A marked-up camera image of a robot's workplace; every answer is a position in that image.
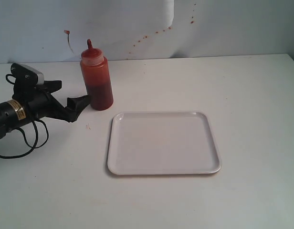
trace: bottle cap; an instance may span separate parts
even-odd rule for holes
[[[96,66],[104,61],[104,53],[92,46],[90,39],[87,40],[88,49],[81,53],[82,62],[88,66]]]

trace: sauce splatter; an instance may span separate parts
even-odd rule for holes
[[[74,51],[73,51],[73,49],[72,49],[72,47],[71,47],[71,44],[70,44],[70,31],[69,30],[64,30],[63,32],[65,34],[67,34],[67,44],[69,45],[69,48],[72,51],[72,53],[75,54]]]

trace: white backdrop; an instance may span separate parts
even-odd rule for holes
[[[175,0],[168,29],[172,9],[173,0],[1,1],[0,63],[78,60],[64,29],[76,54],[91,38],[110,60],[294,58],[294,0]]]

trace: white wall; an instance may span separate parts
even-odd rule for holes
[[[107,27],[117,17],[128,15],[116,15],[119,9],[127,9],[125,5],[110,11],[119,1],[1,1],[0,62],[78,60],[67,46],[63,29],[71,31],[76,54],[85,47],[84,40],[91,37],[111,60],[267,53],[289,53],[294,58],[294,0],[175,0],[171,29],[156,34],[151,27],[137,27],[136,32],[125,34],[116,28],[116,37],[121,38],[113,39],[112,28],[111,35],[106,36]],[[131,4],[138,0],[127,1]],[[136,18],[144,15],[147,5],[132,8]],[[95,15],[82,24],[81,19],[98,8],[102,17]]]

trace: bottle nozzle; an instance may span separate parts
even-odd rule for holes
[[[87,43],[88,43],[88,49],[90,50],[93,49],[93,45],[90,39],[88,39]]]

